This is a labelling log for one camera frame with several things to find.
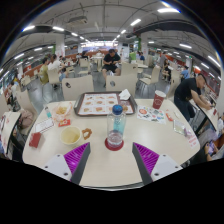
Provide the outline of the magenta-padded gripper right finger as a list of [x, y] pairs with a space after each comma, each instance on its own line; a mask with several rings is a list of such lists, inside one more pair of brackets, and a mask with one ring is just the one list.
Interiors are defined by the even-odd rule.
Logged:
[[159, 155], [138, 143], [133, 144], [132, 153], [136, 159], [144, 185], [182, 169], [182, 167], [167, 154]]

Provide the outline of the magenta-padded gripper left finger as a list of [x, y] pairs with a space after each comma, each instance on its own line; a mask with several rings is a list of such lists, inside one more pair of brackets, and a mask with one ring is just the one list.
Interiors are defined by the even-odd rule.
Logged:
[[90, 143], [80, 145], [68, 153], [56, 154], [43, 169], [72, 183], [79, 184], [90, 154]]

